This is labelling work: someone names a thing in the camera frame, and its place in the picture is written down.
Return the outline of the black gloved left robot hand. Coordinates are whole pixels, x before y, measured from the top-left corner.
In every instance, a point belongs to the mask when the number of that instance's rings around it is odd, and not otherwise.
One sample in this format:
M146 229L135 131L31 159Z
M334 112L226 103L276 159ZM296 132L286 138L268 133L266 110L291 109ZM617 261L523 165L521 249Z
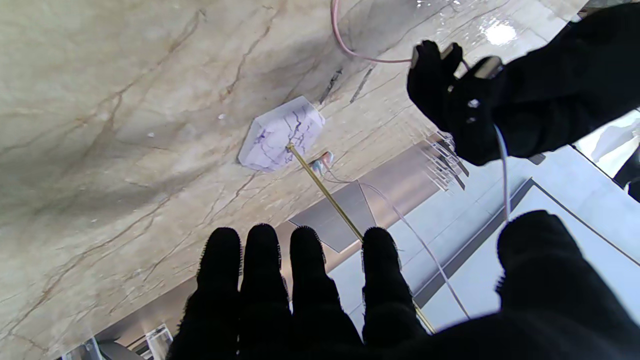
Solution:
M474 166L500 158L498 134L511 157L555 151L639 107L639 19L638 3L599 10L486 79L476 73L489 57L458 79L462 48L442 57L426 39L414 46L407 94Z

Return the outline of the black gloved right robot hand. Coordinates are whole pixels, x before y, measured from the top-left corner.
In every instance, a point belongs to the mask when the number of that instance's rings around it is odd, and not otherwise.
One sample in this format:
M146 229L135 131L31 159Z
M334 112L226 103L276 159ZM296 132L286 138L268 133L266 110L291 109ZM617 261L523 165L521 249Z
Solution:
M275 229L246 246L229 227L206 242L169 360L637 360L639 326L559 217L534 210L497 240L497 312L433 335L420 324L393 237L369 228L362 244L365 323L342 308L311 227L290 238L293 290L281 275Z

